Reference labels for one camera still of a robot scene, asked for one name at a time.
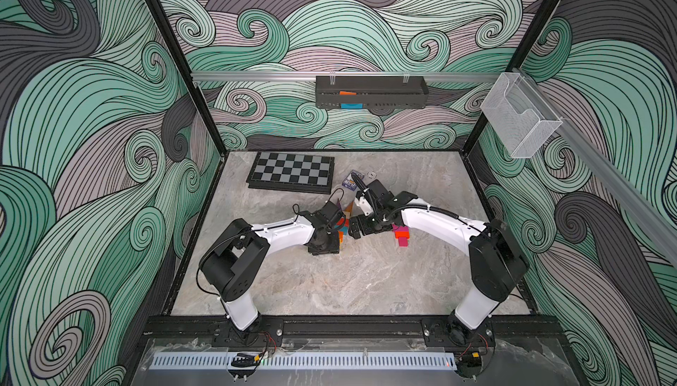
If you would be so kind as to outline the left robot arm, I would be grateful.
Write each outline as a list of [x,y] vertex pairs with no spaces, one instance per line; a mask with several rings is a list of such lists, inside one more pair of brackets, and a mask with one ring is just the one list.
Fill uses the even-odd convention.
[[342,211],[308,212],[278,222],[251,225],[234,220],[199,262],[199,271],[220,297],[226,315],[239,331],[255,324],[259,311],[250,294],[266,257],[287,248],[306,247],[322,253],[340,244],[337,227]]

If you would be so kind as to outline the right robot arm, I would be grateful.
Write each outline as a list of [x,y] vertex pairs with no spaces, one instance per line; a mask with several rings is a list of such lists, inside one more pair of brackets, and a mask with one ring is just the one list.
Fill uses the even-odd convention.
[[529,269],[517,239],[500,220],[488,222],[459,216],[413,193],[391,193],[378,180],[365,183],[354,174],[355,205],[361,213],[349,221],[349,235],[358,240],[371,234],[406,227],[429,234],[460,250],[470,266],[472,285],[448,317],[456,340],[469,340],[511,295]]

